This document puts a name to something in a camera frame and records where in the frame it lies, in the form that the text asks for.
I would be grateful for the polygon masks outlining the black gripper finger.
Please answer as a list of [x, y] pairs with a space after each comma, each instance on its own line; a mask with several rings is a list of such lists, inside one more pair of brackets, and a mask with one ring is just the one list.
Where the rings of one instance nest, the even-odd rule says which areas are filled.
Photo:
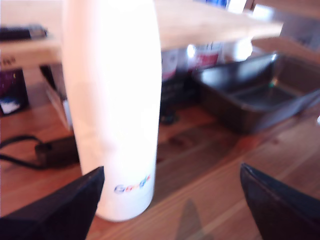
[[105, 181], [102, 166], [0, 219], [2, 240], [84, 240]]
[[242, 163], [240, 183], [264, 240], [318, 240], [320, 201]]

